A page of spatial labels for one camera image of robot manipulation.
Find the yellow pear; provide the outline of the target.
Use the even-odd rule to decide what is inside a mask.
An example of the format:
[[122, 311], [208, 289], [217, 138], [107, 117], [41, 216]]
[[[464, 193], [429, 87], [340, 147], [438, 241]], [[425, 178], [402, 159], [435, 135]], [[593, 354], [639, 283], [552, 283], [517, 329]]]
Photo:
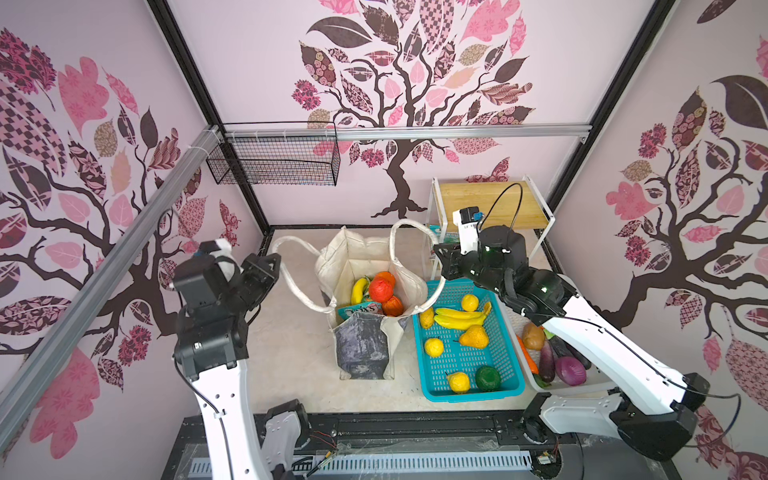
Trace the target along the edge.
[[473, 325], [459, 337], [458, 343], [464, 347], [483, 350], [488, 347], [490, 339], [483, 326]]

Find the orange tangerine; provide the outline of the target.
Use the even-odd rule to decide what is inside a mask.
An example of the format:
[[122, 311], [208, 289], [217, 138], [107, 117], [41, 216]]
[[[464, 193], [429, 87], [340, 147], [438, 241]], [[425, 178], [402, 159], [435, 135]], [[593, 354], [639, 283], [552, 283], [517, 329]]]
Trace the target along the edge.
[[382, 280], [389, 283], [392, 287], [396, 285], [396, 279], [394, 275], [388, 271], [379, 272], [374, 277], [375, 280]]
[[382, 304], [383, 313], [389, 317], [400, 317], [405, 311], [402, 301], [395, 295]]

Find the teal striped candy bag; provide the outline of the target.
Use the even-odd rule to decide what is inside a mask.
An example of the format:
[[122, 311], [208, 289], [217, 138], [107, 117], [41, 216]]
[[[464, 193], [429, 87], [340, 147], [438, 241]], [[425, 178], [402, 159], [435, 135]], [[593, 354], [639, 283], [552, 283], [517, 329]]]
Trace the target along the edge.
[[339, 308], [337, 313], [343, 321], [346, 321], [356, 313], [371, 313], [376, 315], [382, 315], [383, 308], [382, 308], [382, 305], [378, 302], [364, 301], [355, 305], [348, 305], [348, 306]]

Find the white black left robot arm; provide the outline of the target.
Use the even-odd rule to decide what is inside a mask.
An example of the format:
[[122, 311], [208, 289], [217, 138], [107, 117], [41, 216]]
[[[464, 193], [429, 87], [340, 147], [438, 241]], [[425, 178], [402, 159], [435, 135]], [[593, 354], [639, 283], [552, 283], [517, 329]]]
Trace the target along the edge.
[[294, 450], [308, 438], [303, 405], [271, 408], [258, 431], [248, 396], [249, 328], [279, 279], [277, 254], [237, 262], [225, 239], [206, 241], [176, 267], [181, 295], [173, 353], [201, 409], [215, 479], [292, 479]]

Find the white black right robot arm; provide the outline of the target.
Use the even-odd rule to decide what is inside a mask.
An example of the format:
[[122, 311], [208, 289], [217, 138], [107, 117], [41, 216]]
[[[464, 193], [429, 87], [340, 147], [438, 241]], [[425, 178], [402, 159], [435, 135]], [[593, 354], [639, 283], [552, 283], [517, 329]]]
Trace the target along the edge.
[[469, 240], [433, 251], [446, 280], [466, 278], [515, 313], [572, 345], [615, 384], [598, 399], [539, 394], [523, 428], [532, 441], [583, 433], [623, 440], [637, 453], [667, 461], [692, 439], [696, 410], [709, 392], [699, 374], [664, 365], [625, 337], [551, 270], [530, 266], [522, 235], [505, 226], [470, 228]]

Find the cream canvas grocery bag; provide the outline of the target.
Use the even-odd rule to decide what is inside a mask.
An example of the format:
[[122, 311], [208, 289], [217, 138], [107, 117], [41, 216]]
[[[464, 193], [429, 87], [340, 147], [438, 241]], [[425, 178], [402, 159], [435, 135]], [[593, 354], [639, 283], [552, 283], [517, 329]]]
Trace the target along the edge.
[[272, 242], [272, 253], [295, 243], [315, 259], [322, 304], [299, 288], [285, 263], [280, 275], [301, 303], [328, 320], [343, 380], [392, 380], [407, 318], [432, 307], [445, 286], [441, 279], [430, 291], [426, 281], [396, 257], [397, 233], [404, 226], [421, 231], [429, 246], [438, 245], [432, 230], [409, 219], [395, 223], [386, 237], [365, 237], [343, 227], [322, 249], [296, 236]]

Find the red tomato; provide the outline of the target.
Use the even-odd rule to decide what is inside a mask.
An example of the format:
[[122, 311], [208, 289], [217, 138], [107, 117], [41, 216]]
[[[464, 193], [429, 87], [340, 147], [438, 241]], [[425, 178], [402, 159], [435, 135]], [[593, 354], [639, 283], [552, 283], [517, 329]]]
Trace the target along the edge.
[[394, 296], [394, 286], [387, 279], [375, 278], [369, 285], [368, 294], [372, 301], [385, 304]]

